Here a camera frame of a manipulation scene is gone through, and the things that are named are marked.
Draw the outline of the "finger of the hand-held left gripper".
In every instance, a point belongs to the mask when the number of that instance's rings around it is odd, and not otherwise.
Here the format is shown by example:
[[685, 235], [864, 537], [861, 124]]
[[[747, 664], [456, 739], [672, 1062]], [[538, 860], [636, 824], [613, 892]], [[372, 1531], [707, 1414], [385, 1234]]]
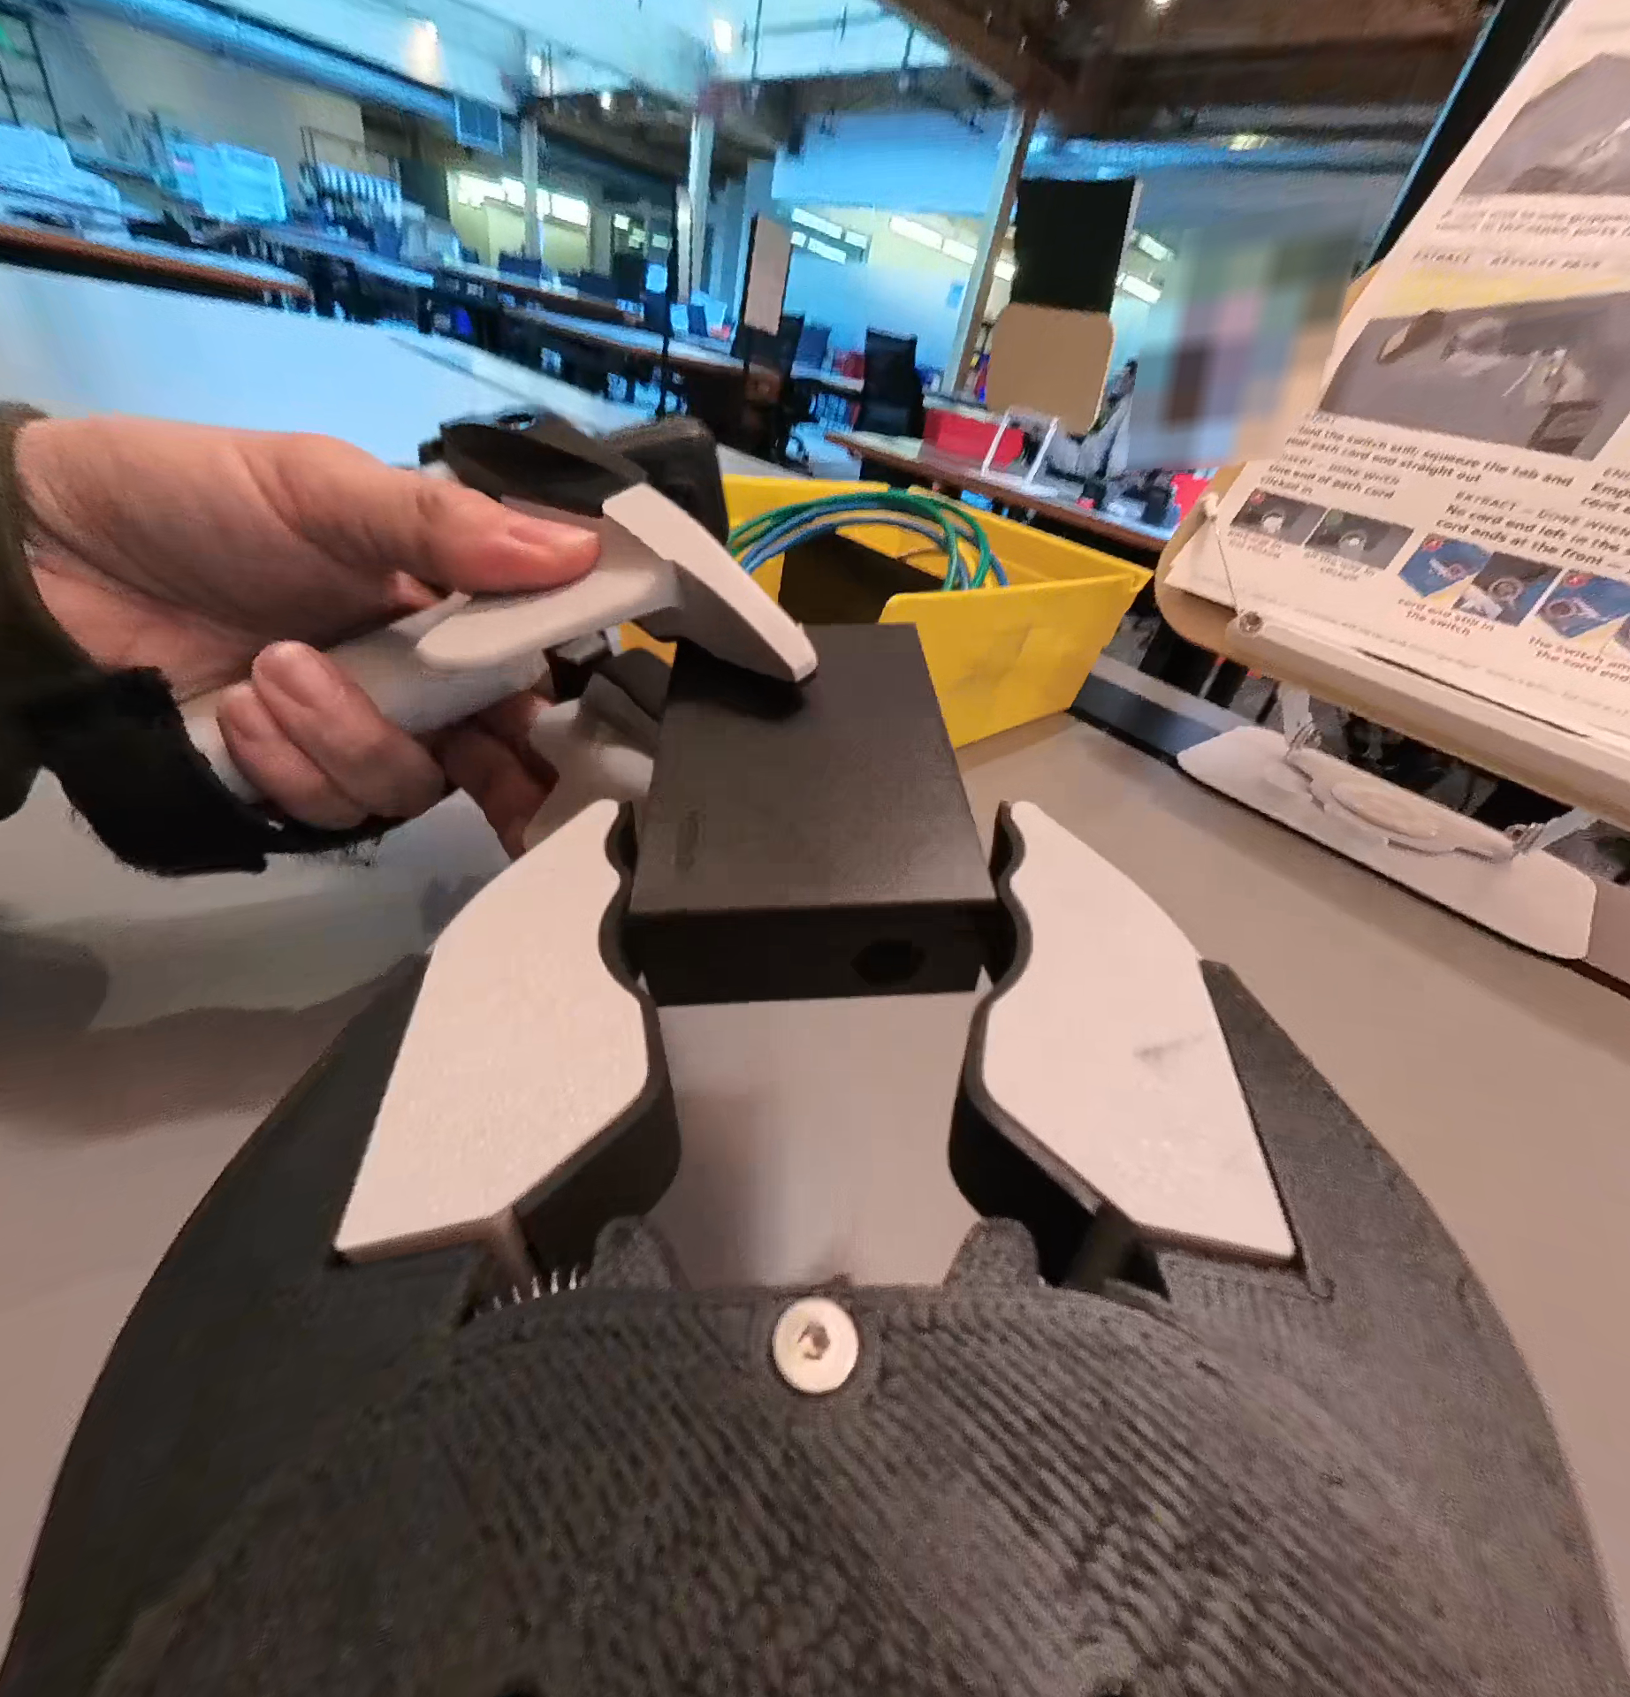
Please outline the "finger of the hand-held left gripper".
[[818, 651], [805, 629], [675, 498], [632, 482], [603, 498], [600, 515], [672, 573], [652, 609], [636, 612], [642, 629], [789, 687], [815, 677]]
[[600, 710], [538, 710], [528, 746], [551, 769], [548, 798], [528, 821], [535, 850], [597, 801], [645, 801], [655, 769], [655, 723], [623, 730]]

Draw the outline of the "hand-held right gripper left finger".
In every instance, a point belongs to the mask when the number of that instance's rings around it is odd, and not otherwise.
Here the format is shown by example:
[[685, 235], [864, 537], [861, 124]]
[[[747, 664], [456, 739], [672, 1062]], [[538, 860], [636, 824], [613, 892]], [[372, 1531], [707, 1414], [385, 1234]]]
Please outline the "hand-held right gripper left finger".
[[632, 847], [629, 805], [597, 801], [443, 928], [336, 1225], [342, 1261], [593, 1261], [672, 1189], [675, 1088], [623, 941]]

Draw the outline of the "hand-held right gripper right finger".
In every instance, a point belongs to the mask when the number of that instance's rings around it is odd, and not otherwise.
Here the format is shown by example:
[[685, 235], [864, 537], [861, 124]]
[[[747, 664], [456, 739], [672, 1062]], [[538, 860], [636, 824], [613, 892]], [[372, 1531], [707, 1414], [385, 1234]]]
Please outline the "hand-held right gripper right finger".
[[1177, 922], [1040, 805], [994, 818], [998, 919], [952, 1179], [1053, 1287], [1164, 1290], [1161, 1254], [1288, 1270], [1288, 1205]]

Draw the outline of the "black network switch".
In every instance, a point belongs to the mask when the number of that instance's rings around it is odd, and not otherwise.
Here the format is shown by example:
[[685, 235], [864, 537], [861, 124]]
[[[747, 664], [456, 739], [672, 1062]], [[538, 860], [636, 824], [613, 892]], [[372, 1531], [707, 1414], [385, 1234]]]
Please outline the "black network switch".
[[626, 954], [655, 1006], [968, 993], [994, 879], [913, 625], [782, 684], [678, 645]]

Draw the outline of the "yellow plastic bin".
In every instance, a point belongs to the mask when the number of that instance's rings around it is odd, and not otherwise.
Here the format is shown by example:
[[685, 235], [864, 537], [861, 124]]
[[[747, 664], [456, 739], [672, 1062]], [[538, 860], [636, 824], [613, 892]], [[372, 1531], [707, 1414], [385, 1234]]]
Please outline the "yellow plastic bin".
[[958, 749], [1069, 710], [1148, 586], [1144, 567], [1102, 547], [916, 489], [724, 472], [724, 505], [737, 563], [776, 603], [782, 554], [818, 534], [945, 577], [939, 593], [890, 599], [880, 625], [916, 629]]

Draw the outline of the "person's left hand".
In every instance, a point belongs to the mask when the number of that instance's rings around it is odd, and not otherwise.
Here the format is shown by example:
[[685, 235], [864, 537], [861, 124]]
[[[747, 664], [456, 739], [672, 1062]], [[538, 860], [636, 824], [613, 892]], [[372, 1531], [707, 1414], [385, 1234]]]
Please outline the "person's left hand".
[[574, 583], [600, 550], [587, 531], [333, 436], [46, 417], [20, 427], [13, 469], [49, 616], [104, 668], [218, 694], [225, 749], [274, 811], [346, 831], [463, 791], [509, 857], [525, 850], [551, 791], [528, 746], [538, 700], [417, 739], [329, 651], [453, 593]]

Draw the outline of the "black bin divider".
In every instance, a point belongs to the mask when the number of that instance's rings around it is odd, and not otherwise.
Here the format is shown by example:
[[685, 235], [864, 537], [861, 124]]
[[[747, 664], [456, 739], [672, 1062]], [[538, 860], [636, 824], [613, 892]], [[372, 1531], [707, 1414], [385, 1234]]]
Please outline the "black bin divider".
[[942, 573], [844, 534], [818, 534], [782, 554], [779, 606], [802, 625], [877, 625], [897, 596], [939, 593]]

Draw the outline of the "black office chair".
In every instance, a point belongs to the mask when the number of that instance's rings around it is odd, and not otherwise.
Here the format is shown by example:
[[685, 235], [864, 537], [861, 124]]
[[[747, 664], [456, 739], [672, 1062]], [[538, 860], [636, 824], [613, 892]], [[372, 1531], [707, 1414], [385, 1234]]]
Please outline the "black office chair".
[[923, 436], [926, 391], [916, 365], [916, 335], [867, 329], [861, 397], [851, 423], [870, 436]]

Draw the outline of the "wooden background table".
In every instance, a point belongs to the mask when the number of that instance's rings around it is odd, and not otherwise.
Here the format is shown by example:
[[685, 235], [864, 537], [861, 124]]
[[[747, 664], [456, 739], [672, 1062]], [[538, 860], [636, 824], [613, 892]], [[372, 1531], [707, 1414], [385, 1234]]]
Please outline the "wooden background table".
[[1063, 541], [1082, 541], [1134, 563], [1154, 567], [1177, 534], [1174, 524], [1148, 524], [1112, 505], [1089, 505], [1073, 489], [1040, 479], [981, 469], [949, 456], [919, 436], [880, 436], [867, 430], [825, 430], [825, 443], [857, 459], [861, 479], [890, 489], [923, 489], [945, 498], [971, 498], [988, 511], [1040, 528]]

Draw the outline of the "wood-edged table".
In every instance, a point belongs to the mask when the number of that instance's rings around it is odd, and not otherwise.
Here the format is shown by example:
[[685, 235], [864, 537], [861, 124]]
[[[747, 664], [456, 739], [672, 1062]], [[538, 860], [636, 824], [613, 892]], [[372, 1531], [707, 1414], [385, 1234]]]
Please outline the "wood-edged table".
[[649, 417], [443, 335], [7, 264], [0, 401], [336, 436], [388, 463], [456, 417], [548, 410], [590, 433]]

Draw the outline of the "red crate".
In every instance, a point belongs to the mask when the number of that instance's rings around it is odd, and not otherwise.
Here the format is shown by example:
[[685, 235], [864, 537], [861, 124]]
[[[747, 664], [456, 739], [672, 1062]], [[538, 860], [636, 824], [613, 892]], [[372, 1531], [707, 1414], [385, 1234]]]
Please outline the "red crate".
[[1027, 446], [1020, 423], [939, 394], [923, 404], [923, 440], [942, 456], [994, 469], [1014, 466]]

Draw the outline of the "instruction sheet on stand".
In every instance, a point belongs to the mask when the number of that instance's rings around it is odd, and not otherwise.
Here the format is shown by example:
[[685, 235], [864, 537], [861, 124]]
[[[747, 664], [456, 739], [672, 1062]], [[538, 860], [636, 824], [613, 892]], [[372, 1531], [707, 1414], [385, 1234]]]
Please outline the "instruction sheet on stand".
[[1177, 583], [1249, 466], [1223, 472], [1183, 521], [1157, 596], [1177, 635], [1281, 687], [1284, 730], [1223, 733], [1187, 759], [1190, 775], [1526, 951], [1584, 961], [1594, 879], [1549, 860], [1549, 840], [1581, 824], [1630, 834], [1630, 743]]

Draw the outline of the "black hanging panel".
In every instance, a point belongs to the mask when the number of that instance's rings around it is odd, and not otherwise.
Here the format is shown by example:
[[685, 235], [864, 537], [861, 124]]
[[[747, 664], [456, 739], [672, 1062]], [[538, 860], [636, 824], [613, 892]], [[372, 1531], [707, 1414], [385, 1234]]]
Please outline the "black hanging panel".
[[1138, 199], [1134, 176], [1020, 179], [1011, 303], [1108, 313]]

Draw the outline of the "wooden post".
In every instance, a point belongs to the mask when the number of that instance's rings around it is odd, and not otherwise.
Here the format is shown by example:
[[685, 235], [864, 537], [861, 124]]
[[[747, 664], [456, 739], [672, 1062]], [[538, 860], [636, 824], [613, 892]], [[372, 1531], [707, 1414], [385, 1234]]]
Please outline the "wooden post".
[[1007, 124], [1004, 124], [994, 179], [991, 179], [991, 192], [988, 192], [988, 208], [978, 221], [975, 261], [968, 267], [968, 280], [962, 290], [955, 342], [952, 342], [952, 355], [949, 355], [949, 368], [945, 368], [949, 388], [958, 397], [975, 391], [975, 358], [978, 358], [981, 319], [985, 319], [985, 309], [991, 300], [1001, 248], [1011, 231], [1011, 215], [1017, 208], [1017, 182], [1020, 182], [1024, 163], [1030, 156], [1037, 124], [1040, 124], [1040, 104], [1033, 104], [1033, 101], [1020, 101], [1017, 107], [1011, 107]]

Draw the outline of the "black post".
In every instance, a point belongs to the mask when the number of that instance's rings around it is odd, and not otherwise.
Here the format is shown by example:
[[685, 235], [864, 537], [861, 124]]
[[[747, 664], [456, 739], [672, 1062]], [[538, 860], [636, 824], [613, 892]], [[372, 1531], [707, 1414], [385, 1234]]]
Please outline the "black post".
[[1464, 72], [1447, 94], [1421, 153], [1405, 176], [1399, 199], [1379, 228], [1369, 267], [1376, 267], [1408, 231], [1415, 215], [1434, 195], [1447, 169], [1457, 163], [1470, 137], [1480, 130], [1493, 104], [1506, 94], [1539, 33], [1539, 3], [1490, 3], [1483, 29]]

